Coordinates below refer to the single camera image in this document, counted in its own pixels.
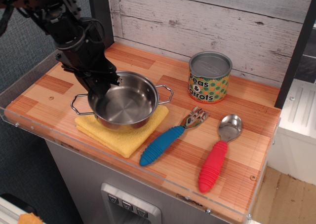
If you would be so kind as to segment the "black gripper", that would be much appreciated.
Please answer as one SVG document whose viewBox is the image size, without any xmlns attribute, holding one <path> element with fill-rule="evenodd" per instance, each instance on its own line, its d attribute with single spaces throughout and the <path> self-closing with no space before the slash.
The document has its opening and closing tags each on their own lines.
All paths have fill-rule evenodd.
<svg viewBox="0 0 316 224">
<path fill-rule="evenodd" d="M 116 67 L 105 57 L 105 45 L 82 40 L 73 45 L 59 45 L 56 60 L 65 71 L 73 73 L 87 92 L 98 99 L 105 97 L 112 85 L 121 86 L 123 79 Z"/>
</svg>

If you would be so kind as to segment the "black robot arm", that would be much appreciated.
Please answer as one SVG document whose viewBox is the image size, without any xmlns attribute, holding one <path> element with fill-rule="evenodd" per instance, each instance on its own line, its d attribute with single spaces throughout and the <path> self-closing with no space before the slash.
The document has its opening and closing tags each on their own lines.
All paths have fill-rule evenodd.
<svg viewBox="0 0 316 224">
<path fill-rule="evenodd" d="M 116 67 L 105 57 L 106 29 L 95 18 L 81 17 L 76 0 L 0 0 L 4 13 L 0 20 L 3 34 L 15 9 L 31 18 L 60 51 L 56 60 L 64 71 L 98 98 L 122 83 Z"/>
</svg>

